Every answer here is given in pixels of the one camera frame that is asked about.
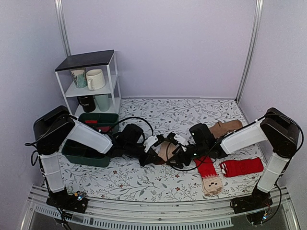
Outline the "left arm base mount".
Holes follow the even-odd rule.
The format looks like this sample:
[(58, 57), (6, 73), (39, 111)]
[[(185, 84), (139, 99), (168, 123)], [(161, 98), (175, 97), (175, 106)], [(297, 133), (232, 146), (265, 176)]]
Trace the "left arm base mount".
[(80, 191), (75, 194), (68, 194), (67, 189), (64, 188), (64, 190), (56, 193), (50, 191), (46, 204), (61, 210), (84, 214), (87, 209), (88, 199)]

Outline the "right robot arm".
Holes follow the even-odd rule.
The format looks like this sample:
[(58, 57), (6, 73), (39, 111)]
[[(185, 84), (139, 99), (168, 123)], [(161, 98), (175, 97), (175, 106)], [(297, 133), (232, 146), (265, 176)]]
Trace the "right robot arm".
[(217, 122), (214, 126), (198, 123), (189, 129), (194, 144), (189, 144), (182, 136), (170, 133), (159, 151), (168, 165), (181, 171), (195, 161), (196, 169), (202, 177), (205, 195), (216, 195), (223, 189), (222, 181), (215, 171), (212, 159), (222, 159), (245, 147), (267, 141), (273, 154), (266, 167), (260, 158), (227, 160), (220, 163), (225, 177), (262, 173), (253, 195), (248, 199), (252, 209), (263, 205), (275, 182), (283, 174), (289, 161), (301, 148), (303, 132), (299, 125), (275, 108), (254, 122), (243, 126), (239, 120)]

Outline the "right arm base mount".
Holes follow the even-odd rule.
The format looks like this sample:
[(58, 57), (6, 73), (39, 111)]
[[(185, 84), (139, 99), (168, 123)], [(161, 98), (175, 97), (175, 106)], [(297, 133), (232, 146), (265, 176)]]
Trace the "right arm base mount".
[(246, 214), (247, 221), (251, 225), (262, 225), (268, 221), (272, 214), (272, 204), (271, 194), (258, 189), (254, 189), (251, 195), (233, 198), (230, 201), (230, 207), (235, 214), (253, 211)]

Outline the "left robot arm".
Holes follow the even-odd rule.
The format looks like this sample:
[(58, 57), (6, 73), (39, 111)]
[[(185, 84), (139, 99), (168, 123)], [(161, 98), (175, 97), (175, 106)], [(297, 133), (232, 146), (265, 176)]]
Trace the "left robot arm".
[(32, 143), (42, 165), (42, 174), (53, 192), (52, 199), (61, 208), (71, 204), (71, 197), (64, 192), (65, 185), (60, 172), (58, 151), (63, 142), (76, 142), (93, 149), (101, 156), (110, 158), (131, 154), (140, 166), (160, 163), (162, 158), (154, 147), (163, 142), (163, 136), (152, 134), (145, 138), (143, 129), (127, 124), (120, 132), (115, 128), (121, 122), (100, 131), (93, 125), (71, 115), (65, 106), (58, 106), (33, 124), (35, 141)]

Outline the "striped beige knit sock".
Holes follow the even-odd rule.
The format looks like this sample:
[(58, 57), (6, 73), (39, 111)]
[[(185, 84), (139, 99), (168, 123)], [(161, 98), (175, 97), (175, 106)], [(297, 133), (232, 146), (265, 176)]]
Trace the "striped beige knit sock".
[(160, 146), (160, 150), (158, 152), (158, 156), (165, 162), (167, 162), (167, 160), (170, 160), (173, 157), (173, 151), (175, 151), (177, 147), (168, 141), (164, 141), (161, 146)]

